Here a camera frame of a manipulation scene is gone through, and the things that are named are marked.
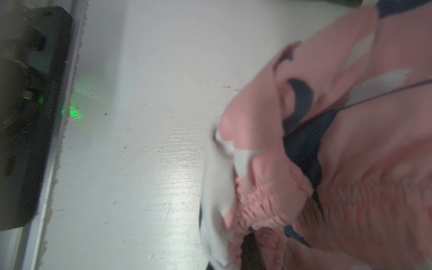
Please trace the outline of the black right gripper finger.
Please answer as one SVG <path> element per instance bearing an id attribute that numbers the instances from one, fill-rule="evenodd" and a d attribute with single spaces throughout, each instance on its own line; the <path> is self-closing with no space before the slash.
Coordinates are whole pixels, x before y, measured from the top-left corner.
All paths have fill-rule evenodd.
<path id="1" fill-rule="evenodd" d="M 242 270 L 266 270 L 265 262 L 254 232 L 244 237 L 241 251 Z"/>

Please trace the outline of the pink shark print shorts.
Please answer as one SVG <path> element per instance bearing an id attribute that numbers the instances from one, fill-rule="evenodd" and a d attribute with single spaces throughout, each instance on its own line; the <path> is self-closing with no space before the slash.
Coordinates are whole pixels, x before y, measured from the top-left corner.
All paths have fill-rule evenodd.
<path id="1" fill-rule="evenodd" d="M 432 267 L 432 3 L 377 1 L 279 52 L 211 126 L 199 233 L 239 270 Z"/>

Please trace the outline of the aluminium front rail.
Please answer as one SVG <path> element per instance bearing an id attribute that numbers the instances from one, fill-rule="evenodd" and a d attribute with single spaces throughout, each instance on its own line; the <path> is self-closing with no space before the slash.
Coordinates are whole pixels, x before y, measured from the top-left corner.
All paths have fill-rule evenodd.
<path id="1" fill-rule="evenodd" d="M 48 148 L 38 208 L 32 220 L 25 226 L 1 232 L 2 270 L 37 270 L 42 263 L 43 253 L 46 250 L 46 227 L 52 215 L 51 204 L 52 192 L 56 184 L 55 175 L 58 171 L 61 144 L 70 113 L 70 96 L 77 73 L 83 29 L 87 21 L 88 3 L 88 1 L 71 1 L 69 5 L 73 18 L 72 40 L 56 104 L 54 129 Z"/>

